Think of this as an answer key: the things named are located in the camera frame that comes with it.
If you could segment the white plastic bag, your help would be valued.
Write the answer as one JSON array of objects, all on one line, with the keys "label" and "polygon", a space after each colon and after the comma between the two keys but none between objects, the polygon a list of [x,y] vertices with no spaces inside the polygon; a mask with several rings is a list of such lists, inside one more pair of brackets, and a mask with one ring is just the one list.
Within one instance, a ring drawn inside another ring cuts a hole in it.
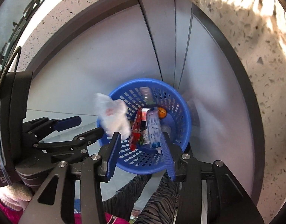
[{"label": "white plastic bag", "polygon": [[113,100],[107,95],[96,93],[94,107],[107,136],[112,137],[115,132],[119,132],[122,140],[129,138],[131,126],[126,115],[128,107],[123,100]]}]

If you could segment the clear plastic bottle green cap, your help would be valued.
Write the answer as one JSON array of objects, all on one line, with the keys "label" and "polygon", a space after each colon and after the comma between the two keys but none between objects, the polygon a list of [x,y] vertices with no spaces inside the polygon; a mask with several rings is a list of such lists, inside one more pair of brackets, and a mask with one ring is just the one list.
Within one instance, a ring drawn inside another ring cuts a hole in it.
[{"label": "clear plastic bottle green cap", "polygon": [[148,87],[140,87],[140,93],[147,105],[155,105],[155,101],[152,95],[152,91]]}]

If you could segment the blue plastic trash basket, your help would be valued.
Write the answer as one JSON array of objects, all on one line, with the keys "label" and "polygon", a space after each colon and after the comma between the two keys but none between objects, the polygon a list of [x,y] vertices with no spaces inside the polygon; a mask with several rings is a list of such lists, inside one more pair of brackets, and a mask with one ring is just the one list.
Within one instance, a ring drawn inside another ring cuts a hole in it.
[{"label": "blue plastic trash basket", "polygon": [[191,116],[173,87],[156,79],[135,79],[109,95],[96,93],[93,103],[103,131],[100,171],[105,178],[116,167],[137,175],[164,169],[176,175],[189,143]]}]

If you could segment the red white snack wrapper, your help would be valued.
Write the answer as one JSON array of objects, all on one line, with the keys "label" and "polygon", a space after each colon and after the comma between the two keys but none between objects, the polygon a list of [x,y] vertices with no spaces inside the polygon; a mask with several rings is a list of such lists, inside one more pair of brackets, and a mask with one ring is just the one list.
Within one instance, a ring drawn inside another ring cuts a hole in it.
[{"label": "red white snack wrapper", "polygon": [[135,151],[138,146],[149,143],[146,119],[142,120],[142,109],[139,108],[131,127],[129,146],[131,151]]}]

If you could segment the white toothpaste tube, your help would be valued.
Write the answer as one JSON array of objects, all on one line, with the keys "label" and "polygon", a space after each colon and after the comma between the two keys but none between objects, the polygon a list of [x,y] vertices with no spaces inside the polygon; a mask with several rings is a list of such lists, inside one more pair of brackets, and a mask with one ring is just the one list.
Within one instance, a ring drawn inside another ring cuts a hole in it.
[{"label": "white toothpaste tube", "polygon": [[151,108],[147,111],[146,120],[147,120],[147,131],[149,134],[150,147],[152,149],[156,149],[156,151],[160,153],[161,152],[160,140],[161,140],[162,130],[157,107]]}]

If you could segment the small orange ball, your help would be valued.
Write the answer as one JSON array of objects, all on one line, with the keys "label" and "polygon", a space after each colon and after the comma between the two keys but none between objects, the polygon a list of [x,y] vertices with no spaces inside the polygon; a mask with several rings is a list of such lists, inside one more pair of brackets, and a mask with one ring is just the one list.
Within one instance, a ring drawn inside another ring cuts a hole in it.
[{"label": "small orange ball", "polygon": [[158,116],[160,119],[165,118],[167,116],[167,111],[162,107],[158,107]]}]

